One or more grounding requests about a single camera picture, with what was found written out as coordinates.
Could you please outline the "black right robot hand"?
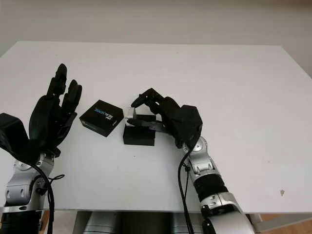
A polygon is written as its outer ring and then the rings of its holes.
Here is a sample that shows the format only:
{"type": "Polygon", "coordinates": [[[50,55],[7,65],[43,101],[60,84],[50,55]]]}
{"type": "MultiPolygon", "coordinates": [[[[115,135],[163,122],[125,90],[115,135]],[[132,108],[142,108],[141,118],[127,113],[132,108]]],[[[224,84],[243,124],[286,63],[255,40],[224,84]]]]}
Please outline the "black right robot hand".
{"type": "Polygon", "coordinates": [[[127,120],[127,123],[135,127],[145,127],[156,132],[170,134],[175,139],[176,147],[182,148],[183,140],[179,136],[174,124],[174,114],[180,109],[180,106],[171,97],[163,97],[153,88],[140,94],[133,101],[131,107],[137,108],[143,104],[148,106],[153,114],[159,114],[161,121],[146,121],[139,117],[132,117],[127,120]]]}

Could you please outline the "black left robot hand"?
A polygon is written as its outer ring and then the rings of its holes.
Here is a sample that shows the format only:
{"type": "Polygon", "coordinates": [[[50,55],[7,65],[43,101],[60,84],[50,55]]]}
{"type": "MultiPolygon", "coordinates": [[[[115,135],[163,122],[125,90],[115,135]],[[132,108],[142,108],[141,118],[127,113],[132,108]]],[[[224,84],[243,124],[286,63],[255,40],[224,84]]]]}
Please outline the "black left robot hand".
{"type": "Polygon", "coordinates": [[[77,116],[82,86],[72,80],[66,91],[67,67],[60,64],[47,93],[37,102],[29,122],[29,137],[42,148],[56,148],[66,138],[77,116]]]}

